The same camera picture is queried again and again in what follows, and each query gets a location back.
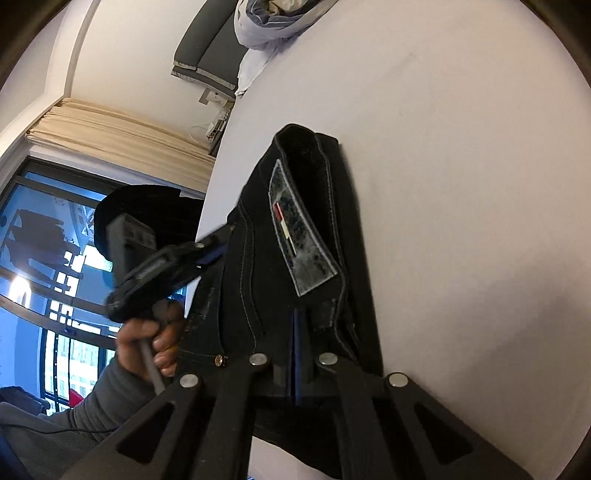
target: person's hand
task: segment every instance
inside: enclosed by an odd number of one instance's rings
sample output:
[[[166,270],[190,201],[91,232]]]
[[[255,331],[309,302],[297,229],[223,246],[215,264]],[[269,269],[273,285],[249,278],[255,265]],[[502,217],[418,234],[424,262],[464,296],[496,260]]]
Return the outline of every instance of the person's hand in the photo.
[[[171,302],[167,312],[168,326],[154,338],[152,345],[156,354],[154,362],[165,377],[173,377],[177,369],[178,340],[183,333],[185,321],[183,308],[178,302]],[[144,360],[138,348],[138,340],[152,338],[160,328],[152,320],[131,319],[117,334],[117,359],[127,371],[150,380]]]

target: gray sleeve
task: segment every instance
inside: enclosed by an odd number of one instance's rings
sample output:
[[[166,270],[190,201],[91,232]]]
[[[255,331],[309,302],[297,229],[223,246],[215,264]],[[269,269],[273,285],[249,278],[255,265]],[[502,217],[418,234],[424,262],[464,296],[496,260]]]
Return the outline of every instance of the gray sleeve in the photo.
[[[152,398],[154,387],[123,369],[115,357],[103,371],[93,391],[79,405],[53,414],[50,421],[72,429],[116,429]],[[107,433],[92,434],[97,442],[107,436]]]
[[[151,384],[124,370],[114,359],[103,371],[94,390],[75,408],[48,417],[31,415],[8,403],[0,403],[0,429],[34,480],[59,480],[108,434],[39,432],[115,429],[153,397]]]

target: curtain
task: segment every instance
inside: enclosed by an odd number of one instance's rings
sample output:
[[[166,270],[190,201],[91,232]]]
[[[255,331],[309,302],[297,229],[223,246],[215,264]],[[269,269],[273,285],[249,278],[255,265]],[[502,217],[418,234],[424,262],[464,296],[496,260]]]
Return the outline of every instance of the curtain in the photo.
[[[127,113],[65,98],[29,130],[38,145],[64,147],[205,192],[215,159],[205,146]]]

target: window frame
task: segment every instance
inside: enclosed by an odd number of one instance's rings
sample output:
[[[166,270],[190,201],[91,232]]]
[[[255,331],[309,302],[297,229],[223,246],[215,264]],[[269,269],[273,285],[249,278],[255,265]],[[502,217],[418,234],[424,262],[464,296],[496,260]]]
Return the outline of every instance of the window frame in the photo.
[[[73,186],[80,187],[86,190],[91,190],[93,192],[101,193],[104,195],[108,195],[117,188],[126,185],[125,183],[116,180],[106,179],[104,177],[99,177],[97,175],[89,174],[84,171],[76,170],[75,168],[63,166],[60,164],[53,163],[51,161],[41,160],[39,158],[28,156],[21,163],[21,165],[16,170],[15,174],[6,183],[3,191],[0,193],[0,210],[2,210],[4,206],[10,201],[13,193],[16,191],[19,185],[23,185],[25,187],[29,187],[43,193],[60,197],[65,200],[77,203],[79,205],[91,208],[96,208],[96,206],[98,205],[97,200],[90,199],[88,197],[84,197],[76,193],[68,192],[67,190],[47,185],[36,180],[25,178],[25,176],[29,172],[39,174],[41,176],[53,180],[62,181]],[[0,267],[0,276],[11,279],[14,277],[14,272],[10,271],[7,268]],[[79,299],[77,297],[67,296],[64,293],[53,291],[52,289],[39,285],[35,282],[31,282],[30,286],[31,291],[33,293],[37,293],[47,298],[48,300],[57,300],[60,303],[69,304],[74,308],[80,308],[83,310],[87,310],[89,312],[105,316],[105,308],[103,305],[98,305],[87,300]],[[64,408],[69,408],[69,398],[64,398],[60,396],[58,392],[59,378],[57,358],[59,355],[60,336],[69,339],[69,349],[71,348],[70,345],[72,344],[72,340],[77,340],[81,343],[85,343],[99,348],[98,364],[96,366],[96,378],[100,377],[100,374],[106,367],[108,351],[115,350],[115,338],[113,332],[111,332],[107,326],[102,326],[100,328],[100,334],[98,334],[75,328],[72,325],[68,325],[68,322],[61,323],[59,321],[50,319],[50,304],[51,302],[48,301],[45,315],[43,315],[33,310],[29,310],[24,306],[10,300],[8,297],[5,297],[0,294],[1,308],[25,320],[26,322],[32,323],[41,328],[41,342],[39,345],[39,393],[41,398],[46,398],[54,402],[56,406],[56,412],[59,412],[62,411]],[[53,388],[51,391],[48,391],[46,389],[45,378],[46,361],[48,361],[48,358],[46,358],[47,334],[49,331],[54,332],[53,346],[51,346],[51,351],[53,352]],[[71,354],[68,354],[67,359],[68,378],[70,378],[69,371],[70,361],[72,361]],[[70,385],[71,383],[70,381],[68,381],[68,390],[70,388]]]

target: metal screw head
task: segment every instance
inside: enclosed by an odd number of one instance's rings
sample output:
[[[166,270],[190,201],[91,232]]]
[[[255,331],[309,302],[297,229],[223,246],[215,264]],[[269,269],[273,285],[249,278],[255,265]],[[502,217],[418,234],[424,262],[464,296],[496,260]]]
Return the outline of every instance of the metal screw head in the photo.
[[[337,357],[333,353],[325,352],[320,354],[320,356],[318,357],[318,361],[322,365],[334,365],[336,362],[339,361],[339,357]]]
[[[408,377],[400,372],[392,374],[388,377],[388,382],[393,387],[406,387],[408,385]]]
[[[197,375],[186,374],[181,377],[180,384],[183,388],[193,388],[199,383]]]
[[[257,367],[258,365],[265,365],[269,359],[264,353],[253,353],[248,361],[251,365]]]

